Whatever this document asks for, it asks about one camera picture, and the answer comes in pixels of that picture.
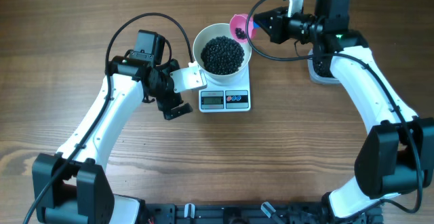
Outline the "pink scoop with blue handle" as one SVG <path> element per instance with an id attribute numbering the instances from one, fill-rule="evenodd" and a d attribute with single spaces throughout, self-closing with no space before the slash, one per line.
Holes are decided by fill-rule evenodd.
<path id="1" fill-rule="evenodd" d="M 259 28 L 259 26 L 252 19 L 249 20 L 248 28 L 246 28 L 247 17 L 248 17 L 247 14 L 235 14 L 231 18 L 231 21 L 229 22 L 229 28 L 230 28 L 231 35 L 235 39 L 235 41 L 237 41 L 238 43 L 247 43 L 248 37 L 250 39 L 255 38 L 256 32 Z M 245 31 L 247 38 L 246 39 L 236 38 L 236 35 L 235 35 L 235 29 L 236 28 L 242 28 Z"/>

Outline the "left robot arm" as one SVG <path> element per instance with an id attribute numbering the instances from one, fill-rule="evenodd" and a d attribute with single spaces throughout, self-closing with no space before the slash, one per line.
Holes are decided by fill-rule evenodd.
<path id="1" fill-rule="evenodd" d="M 157 103 L 166 120 L 192 112 L 183 102 L 190 69 L 162 63 L 165 37 L 140 30 L 133 50 L 106 67 L 99 94 L 74 134 L 53 155 L 32 166 L 35 202 L 29 212 L 40 223 L 149 223 L 146 202 L 113 193 L 106 177 L 109 156 L 131 114 Z"/>

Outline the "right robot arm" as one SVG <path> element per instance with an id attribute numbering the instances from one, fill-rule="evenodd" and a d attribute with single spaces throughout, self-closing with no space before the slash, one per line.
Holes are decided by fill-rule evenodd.
<path id="1" fill-rule="evenodd" d="M 381 206 L 397 196 L 422 192 L 433 178 L 433 119 L 421 118 L 393 90 L 377 67 L 363 35 L 349 28 L 349 0 L 316 0 L 313 14 L 303 0 L 263 13 L 251 10 L 273 43 L 311 43 L 307 59 L 327 66 L 356 106 L 367 138 L 355 160 L 354 175 L 319 202 L 290 204 L 286 223 L 379 223 Z"/>

